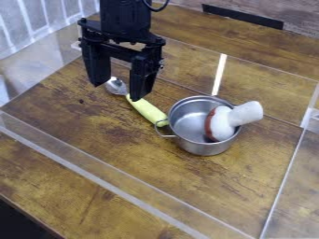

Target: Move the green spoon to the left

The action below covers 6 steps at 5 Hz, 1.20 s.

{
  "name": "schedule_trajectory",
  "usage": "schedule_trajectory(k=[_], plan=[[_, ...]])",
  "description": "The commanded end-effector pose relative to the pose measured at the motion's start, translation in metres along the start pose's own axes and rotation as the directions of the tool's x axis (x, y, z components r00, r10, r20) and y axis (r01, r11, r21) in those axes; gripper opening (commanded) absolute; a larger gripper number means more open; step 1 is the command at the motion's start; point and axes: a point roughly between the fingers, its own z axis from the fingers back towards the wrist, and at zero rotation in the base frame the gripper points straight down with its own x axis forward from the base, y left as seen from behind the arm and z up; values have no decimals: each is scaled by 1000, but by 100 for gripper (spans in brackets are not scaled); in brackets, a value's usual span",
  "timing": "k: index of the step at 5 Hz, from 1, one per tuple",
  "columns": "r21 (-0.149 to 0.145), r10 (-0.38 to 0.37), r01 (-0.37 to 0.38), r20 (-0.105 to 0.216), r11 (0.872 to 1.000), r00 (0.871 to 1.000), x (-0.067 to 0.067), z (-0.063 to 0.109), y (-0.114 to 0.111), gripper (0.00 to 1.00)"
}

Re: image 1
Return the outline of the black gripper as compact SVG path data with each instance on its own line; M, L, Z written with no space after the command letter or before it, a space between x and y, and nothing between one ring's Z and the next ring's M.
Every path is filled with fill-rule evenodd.
M84 67L88 80L99 87L111 78L111 59L105 53L106 41L118 44L142 43L153 49L155 56L138 55L133 58L130 70L130 98L138 102L154 88L161 70L163 38L151 33L151 15L166 9L153 6L153 0L101 0L101 19L98 21L80 19L83 35L80 47L83 50Z

